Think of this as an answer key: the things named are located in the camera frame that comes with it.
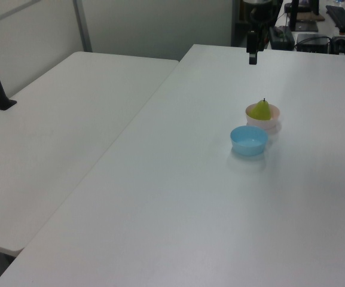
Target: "keyboard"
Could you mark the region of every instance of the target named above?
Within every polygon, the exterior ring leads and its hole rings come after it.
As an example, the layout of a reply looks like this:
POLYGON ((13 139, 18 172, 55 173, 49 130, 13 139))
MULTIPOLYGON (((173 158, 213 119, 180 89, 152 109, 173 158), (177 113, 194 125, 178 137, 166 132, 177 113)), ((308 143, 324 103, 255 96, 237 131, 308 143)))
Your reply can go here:
POLYGON ((340 29, 340 34, 345 34, 345 9, 343 7, 327 5, 326 10, 336 27, 340 29))

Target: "black cable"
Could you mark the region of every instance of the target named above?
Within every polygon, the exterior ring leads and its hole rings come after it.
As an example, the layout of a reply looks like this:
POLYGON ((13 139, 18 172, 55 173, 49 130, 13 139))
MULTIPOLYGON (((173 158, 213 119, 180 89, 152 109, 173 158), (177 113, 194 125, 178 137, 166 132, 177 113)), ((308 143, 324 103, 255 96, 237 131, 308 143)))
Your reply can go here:
POLYGON ((303 44, 303 43, 306 43, 306 42, 310 42, 310 41, 316 40, 316 39, 329 39, 329 43, 332 41, 332 39, 331 39, 330 37, 328 37, 328 36, 320 36, 320 37, 314 37, 314 38, 304 39, 304 40, 298 42, 297 44, 295 44, 294 47, 295 47, 295 49, 297 50, 297 46, 298 46, 299 44, 303 44))
POLYGON ((282 16, 284 16, 285 12, 281 14, 277 19, 279 20, 282 16))

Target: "plastic bowl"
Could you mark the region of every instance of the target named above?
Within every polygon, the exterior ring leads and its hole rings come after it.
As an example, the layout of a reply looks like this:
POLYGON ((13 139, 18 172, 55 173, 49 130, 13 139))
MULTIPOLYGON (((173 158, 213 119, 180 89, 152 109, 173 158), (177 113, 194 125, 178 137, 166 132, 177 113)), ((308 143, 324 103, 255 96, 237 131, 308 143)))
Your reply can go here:
POLYGON ((268 129, 271 129, 272 127, 274 127, 277 124, 277 121, 278 121, 279 115, 280 115, 280 110, 278 109, 278 107, 269 104, 271 119, 266 120, 266 121, 261 121, 261 120, 256 120, 256 119, 248 116, 248 113, 251 111, 251 109, 254 108, 255 105, 257 105, 257 104, 254 103, 253 105, 250 105, 245 109, 246 122, 250 126, 257 126, 257 127, 260 127, 264 130, 268 130, 268 129))
POLYGON ((231 132, 231 141, 235 152, 250 157, 264 151, 268 134, 259 127, 241 126, 231 132))

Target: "tabletop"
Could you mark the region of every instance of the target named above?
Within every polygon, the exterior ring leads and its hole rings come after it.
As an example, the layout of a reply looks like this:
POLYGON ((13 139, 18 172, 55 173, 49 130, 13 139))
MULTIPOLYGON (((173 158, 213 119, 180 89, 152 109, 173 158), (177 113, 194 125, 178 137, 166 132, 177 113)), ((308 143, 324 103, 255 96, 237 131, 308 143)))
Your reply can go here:
MULTIPOLYGON (((279 18, 275 24, 275 26, 289 26, 289 18, 286 18, 286 13, 284 13, 284 5, 286 3, 291 3, 291 0, 284 0, 280 13, 279 13, 279 18)), ((335 2, 334 0, 319 0, 319 13, 325 18, 325 21, 320 21, 317 22, 317 27, 319 29, 318 32, 293 32, 293 37, 295 39, 295 42, 297 43, 297 35, 299 33, 307 33, 307 34, 322 34, 326 35, 330 38, 334 36, 345 36, 345 35, 340 35, 339 34, 339 29, 335 27, 335 23, 333 19, 329 16, 329 14, 326 13, 326 6, 338 6, 338 7, 343 7, 345 9, 345 1, 344 2, 335 2)))
POLYGON ((0 252, 16 256, 177 61, 78 52, 0 111, 0 252))
POLYGON ((0 287, 345 286, 344 57, 248 58, 194 45, 0 287), (280 123, 238 156, 263 97, 280 123))

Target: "blue bowl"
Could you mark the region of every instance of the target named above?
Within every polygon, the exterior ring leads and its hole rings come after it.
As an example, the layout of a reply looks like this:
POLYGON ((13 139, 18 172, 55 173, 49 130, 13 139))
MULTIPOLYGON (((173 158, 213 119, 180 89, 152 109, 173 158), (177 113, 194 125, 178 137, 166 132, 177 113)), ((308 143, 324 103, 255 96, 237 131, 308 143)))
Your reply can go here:
POLYGON ((259 127, 241 126, 231 132, 231 141, 235 152, 251 157, 264 151, 268 134, 259 127))

